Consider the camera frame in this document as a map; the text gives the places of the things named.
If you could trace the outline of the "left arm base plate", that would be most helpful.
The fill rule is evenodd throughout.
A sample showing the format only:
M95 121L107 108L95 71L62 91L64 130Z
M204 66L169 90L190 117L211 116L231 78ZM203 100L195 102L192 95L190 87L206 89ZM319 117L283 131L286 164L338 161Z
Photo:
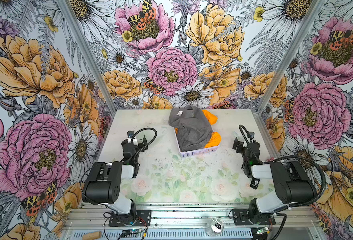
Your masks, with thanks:
M109 227L149 227L151 222L151 210L137 210L134 214L112 214L109 218Z

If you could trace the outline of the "lilac perforated plastic basket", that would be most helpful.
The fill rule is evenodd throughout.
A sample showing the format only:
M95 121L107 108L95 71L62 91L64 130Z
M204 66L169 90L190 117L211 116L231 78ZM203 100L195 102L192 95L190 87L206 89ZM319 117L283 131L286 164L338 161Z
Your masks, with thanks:
M203 148L203 149L198 149L198 150L193 150L193 151L182 152L180 149L180 146L179 146L178 138L177 138L177 129L174 129L174 134L175 134L176 146L178 147L178 151L179 151L181 158L192 157L192 156L215 152L220 146L220 145L217 145L217 146L210 147L210 148Z

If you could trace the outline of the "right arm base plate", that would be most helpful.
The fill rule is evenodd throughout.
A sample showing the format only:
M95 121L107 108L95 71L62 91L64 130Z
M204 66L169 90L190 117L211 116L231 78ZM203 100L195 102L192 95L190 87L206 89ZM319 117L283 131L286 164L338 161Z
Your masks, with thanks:
M275 225L276 221L272 214L256 214L246 209L232 209L229 212L229 218L234 221L236 226L246 225Z

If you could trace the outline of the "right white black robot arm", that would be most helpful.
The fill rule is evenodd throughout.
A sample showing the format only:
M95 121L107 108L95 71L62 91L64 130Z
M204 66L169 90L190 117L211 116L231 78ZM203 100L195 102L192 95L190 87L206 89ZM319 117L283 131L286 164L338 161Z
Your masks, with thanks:
M299 162L267 162L257 157L260 144L256 141L246 143L234 140L233 149L242 155L242 170L251 179L250 187L256 190L261 179L271 179L273 190L267 195L250 201L248 208L234 209L235 224L249 221L251 224L275 223L273 213L287 209L290 204L311 203L317 195L314 184Z

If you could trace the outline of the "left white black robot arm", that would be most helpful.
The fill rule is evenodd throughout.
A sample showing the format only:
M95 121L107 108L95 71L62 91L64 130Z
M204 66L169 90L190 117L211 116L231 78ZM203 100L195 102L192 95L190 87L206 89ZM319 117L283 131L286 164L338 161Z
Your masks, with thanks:
M93 205L104 205L115 214L136 218L136 206L120 192L123 179L137 177L140 164L139 153L147 149L147 139L127 138L122 142L122 162L94 163L82 189L82 200Z

